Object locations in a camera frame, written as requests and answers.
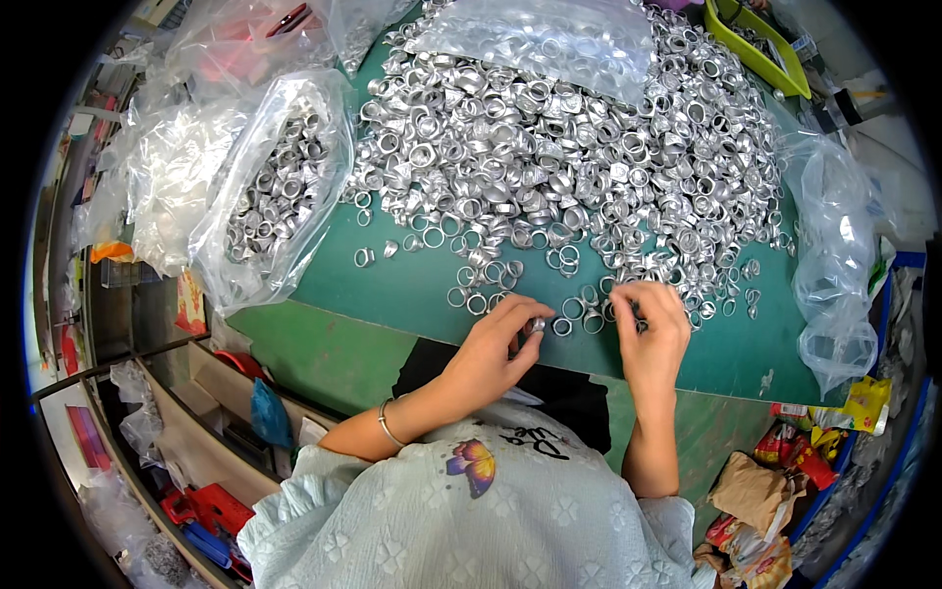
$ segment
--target silver bangle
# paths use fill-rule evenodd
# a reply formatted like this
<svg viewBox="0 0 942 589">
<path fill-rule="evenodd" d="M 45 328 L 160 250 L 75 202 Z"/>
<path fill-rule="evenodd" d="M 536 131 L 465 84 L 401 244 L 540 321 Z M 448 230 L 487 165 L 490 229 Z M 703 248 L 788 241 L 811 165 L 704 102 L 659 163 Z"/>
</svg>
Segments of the silver bangle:
<svg viewBox="0 0 942 589">
<path fill-rule="evenodd" d="M 399 446 L 400 448 L 405 448 L 406 445 L 403 444 L 402 442 L 398 441 L 398 440 L 396 439 L 396 437 L 395 437 L 394 435 L 392 435 L 392 434 L 389 432 L 389 427 L 386 425 L 386 415 L 385 415 L 386 403 L 388 403 L 389 401 L 392 401 L 392 400 L 393 400 L 393 398 L 390 397 L 390 398 L 387 399 L 386 401 L 383 401 L 383 402 L 382 402 L 382 405 L 380 405 L 380 416 L 377 417 L 376 420 L 380 422 L 380 425 L 382 426 L 382 430 L 383 430 L 384 432 L 386 432 L 386 437 L 388 437 L 388 438 L 393 442 L 393 444 L 396 444 L 396 445 Z"/>
</svg>

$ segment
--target brown paper bag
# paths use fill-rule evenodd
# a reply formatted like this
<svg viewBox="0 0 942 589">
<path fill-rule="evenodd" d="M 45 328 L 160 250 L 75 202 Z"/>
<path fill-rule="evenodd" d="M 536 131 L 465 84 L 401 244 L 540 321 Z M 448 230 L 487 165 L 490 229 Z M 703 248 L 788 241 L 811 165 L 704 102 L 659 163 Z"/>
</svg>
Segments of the brown paper bag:
<svg viewBox="0 0 942 589">
<path fill-rule="evenodd" d="M 791 520 L 795 499 L 804 496 L 806 483 L 806 476 L 787 479 L 737 451 L 706 498 L 720 511 L 755 528 L 768 542 Z"/>
</svg>

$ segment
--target plastic container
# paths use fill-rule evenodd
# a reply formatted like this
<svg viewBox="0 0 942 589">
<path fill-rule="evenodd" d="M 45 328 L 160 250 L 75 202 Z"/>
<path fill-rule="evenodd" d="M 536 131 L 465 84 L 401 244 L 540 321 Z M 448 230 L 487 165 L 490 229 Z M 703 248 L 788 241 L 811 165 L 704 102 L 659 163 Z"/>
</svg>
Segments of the plastic container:
<svg viewBox="0 0 942 589">
<path fill-rule="evenodd" d="M 706 13 L 704 14 L 706 30 L 713 33 L 717 41 L 726 43 L 730 51 L 739 56 L 743 65 L 760 75 L 773 87 L 784 92 L 786 96 L 801 94 L 811 100 L 811 90 L 808 89 L 808 79 L 804 77 L 802 62 L 795 55 L 795 50 L 791 48 L 791 45 L 782 39 L 782 36 L 775 32 L 775 29 L 747 8 L 743 8 L 736 20 L 733 21 L 739 26 L 753 29 L 759 37 L 768 39 L 785 61 L 787 72 L 783 72 L 782 68 L 762 55 L 762 52 L 746 42 L 745 39 L 729 30 L 720 21 L 718 8 L 721 14 L 732 15 L 736 11 L 737 5 L 736 0 L 706 0 Z"/>
</svg>

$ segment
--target person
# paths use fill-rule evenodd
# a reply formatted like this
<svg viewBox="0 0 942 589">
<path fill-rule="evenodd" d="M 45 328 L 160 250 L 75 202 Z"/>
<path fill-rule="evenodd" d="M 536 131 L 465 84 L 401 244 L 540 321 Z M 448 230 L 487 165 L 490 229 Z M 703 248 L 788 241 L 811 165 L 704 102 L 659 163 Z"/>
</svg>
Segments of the person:
<svg viewBox="0 0 942 589">
<path fill-rule="evenodd" d="M 609 299 L 637 414 L 621 477 L 558 420 L 501 399 L 540 368 L 544 333 L 518 333 L 554 316 L 508 295 L 441 374 L 300 451 L 237 537 L 255 587 L 690 586 L 674 442 L 690 325 L 672 286 Z"/>
</svg>

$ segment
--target green work surface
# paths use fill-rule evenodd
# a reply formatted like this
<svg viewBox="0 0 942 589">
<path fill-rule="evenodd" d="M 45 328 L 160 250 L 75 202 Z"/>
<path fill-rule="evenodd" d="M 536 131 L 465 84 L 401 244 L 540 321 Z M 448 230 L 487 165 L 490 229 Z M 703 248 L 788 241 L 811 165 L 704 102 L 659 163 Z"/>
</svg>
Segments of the green work surface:
<svg viewBox="0 0 942 589">
<path fill-rule="evenodd" d="M 417 8 L 404 21 L 414 20 L 418 13 Z M 352 80 L 359 104 L 371 98 L 366 91 L 369 80 L 382 77 L 381 64 L 388 57 L 389 47 L 381 41 L 382 35 Z M 796 212 L 790 194 L 782 205 L 782 228 L 791 234 Z M 448 250 L 448 241 L 438 249 L 406 252 L 401 243 L 412 232 L 395 226 L 392 217 L 380 211 L 378 198 L 374 198 L 372 208 L 373 221 L 367 227 L 357 225 L 355 207 L 336 208 L 330 231 L 291 298 L 408 334 L 461 344 L 477 318 L 463 308 L 449 306 L 446 293 L 457 285 L 457 270 L 466 260 Z M 382 257 L 387 239 L 399 244 L 391 259 Z M 582 286 L 597 287 L 599 278 L 611 273 L 602 266 L 588 242 L 577 245 L 581 263 L 571 279 L 546 265 L 545 251 L 517 250 L 509 242 L 501 247 L 504 252 L 501 260 L 519 259 L 525 265 L 524 276 L 515 291 L 558 311 L 562 302 L 576 296 Z M 360 248 L 373 250 L 376 263 L 365 269 L 356 268 L 353 255 Z M 804 320 L 792 299 L 789 284 L 797 260 L 788 257 L 784 250 L 773 251 L 768 244 L 759 243 L 744 248 L 739 263 L 750 258 L 759 261 L 761 273 L 751 282 L 742 280 L 739 285 L 743 293 L 747 287 L 761 291 L 757 318 L 747 317 L 744 295 L 740 294 L 732 317 L 718 312 L 713 319 L 704 321 L 704 327 L 690 339 L 677 387 L 761 401 L 843 404 L 832 396 L 829 402 L 819 402 L 818 385 L 798 357 L 796 341 Z M 498 289 L 485 286 L 480 291 L 490 296 Z M 548 335 L 540 354 L 540 362 L 549 366 L 622 377 L 613 324 L 606 325 L 601 334 L 589 335 L 577 322 L 567 337 Z M 763 378 L 771 380 L 766 388 Z"/>
</svg>

